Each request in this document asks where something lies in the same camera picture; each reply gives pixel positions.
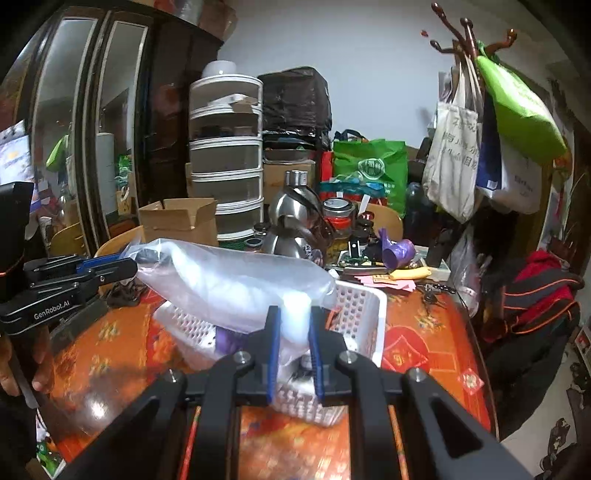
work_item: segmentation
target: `white floor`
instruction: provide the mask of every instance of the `white floor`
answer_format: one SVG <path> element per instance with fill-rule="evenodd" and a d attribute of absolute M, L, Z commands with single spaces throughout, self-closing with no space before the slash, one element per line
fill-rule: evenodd
<path fill-rule="evenodd" d="M 548 439 L 550 430 L 556 421 L 564 417 L 570 425 L 564 446 L 576 442 L 577 434 L 574 429 L 573 413 L 570 409 L 566 390 L 570 387 L 573 376 L 570 365 L 577 361 L 577 356 L 570 345 L 567 346 L 567 356 L 556 373 L 556 377 L 546 392 L 544 400 L 534 414 L 514 432 L 503 440 L 502 444 L 509 450 L 532 475 L 542 472 L 540 460 L 548 454 Z"/>

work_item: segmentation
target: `coat rack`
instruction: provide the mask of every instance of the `coat rack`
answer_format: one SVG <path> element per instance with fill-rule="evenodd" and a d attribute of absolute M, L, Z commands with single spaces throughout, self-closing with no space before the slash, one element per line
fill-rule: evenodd
<path fill-rule="evenodd" d="M 478 51 L 478 47 L 476 46 L 476 37 L 474 36 L 474 24 L 472 20 L 469 18 L 461 18 L 460 25 L 464 27 L 464 36 L 449 22 L 446 17 L 445 12 L 441 5 L 436 2 L 431 4 L 431 9 L 435 12 L 435 14 L 439 17 L 439 19 L 443 22 L 443 24 L 448 28 L 450 32 L 456 37 L 457 41 L 454 40 L 453 46 L 451 48 L 441 48 L 441 45 L 437 40 L 431 40 L 430 44 L 435 50 L 439 53 L 453 53 L 453 54 L 461 54 L 465 53 L 475 64 L 476 66 L 476 58 L 480 55 Z M 507 36 L 505 41 L 500 41 L 496 43 L 492 43 L 485 47 L 484 51 L 486 56 L 490 57 L 493 53 L 496 53 L 498 50 L 502 50 L 503 48 L 510 48 L 513 45 L 515 40 L 517 39 L 517 32 L 511 28 L 507 30 Z"/>

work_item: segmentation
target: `green shopping bag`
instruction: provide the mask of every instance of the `green shopping bag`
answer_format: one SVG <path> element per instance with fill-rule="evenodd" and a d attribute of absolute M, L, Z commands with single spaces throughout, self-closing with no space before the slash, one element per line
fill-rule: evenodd
<path fill-rule="evenodd" d="M 404 216 L 408 155 L 404 142 L 383 138 L 366 141 L 335 141 L 333 175 L 357 174 L 360 180 L 383 183 L 388 206 Z"/>
<path fill-rule="evenodd" d="M 564 154 L 562 135 L 540 97 L 515 73 L 485 56 L 476 62 L 495 102 L 499 134 L 540 165 Z"/>

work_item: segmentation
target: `purple object in basket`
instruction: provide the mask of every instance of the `purple object in basket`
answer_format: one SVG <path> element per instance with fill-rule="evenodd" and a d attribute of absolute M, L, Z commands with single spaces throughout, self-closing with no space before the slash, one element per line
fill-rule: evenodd
<path fill-rule="evenodd" d="M 388 238 L 385 228 L 379 229 L 379 237 L 382 240 L 382 262 L 386 268 L 405 267 L 416 255 L 416 250 L 410 240 L 402 239 L 399 242 L 392 242 Z"/>
<path fill-rule="evenodd" d="M 216 353 L 220 355 L 231 355 L 237 352 L 244 345 L 245 335 L 246 333 L 216 327 Z"/>

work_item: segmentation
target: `human hand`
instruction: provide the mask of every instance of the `human hand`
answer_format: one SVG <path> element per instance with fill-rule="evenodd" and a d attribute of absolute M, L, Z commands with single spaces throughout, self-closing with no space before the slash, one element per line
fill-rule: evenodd
<path fill-rule="evenodd" d="M 7 335 L 0 337 L 0 385 L 4 391 L 13 397 L 21 394 L 17 381 L 8 365 L 12 357 L 12 344 Z M 49 393 L 53 388 L 53 356 L 51 354 L 49 329 L 44 327 L 39 330 L 32 351 L 33 359 L 39 365 L 31 385 L 35 390 Z"/>

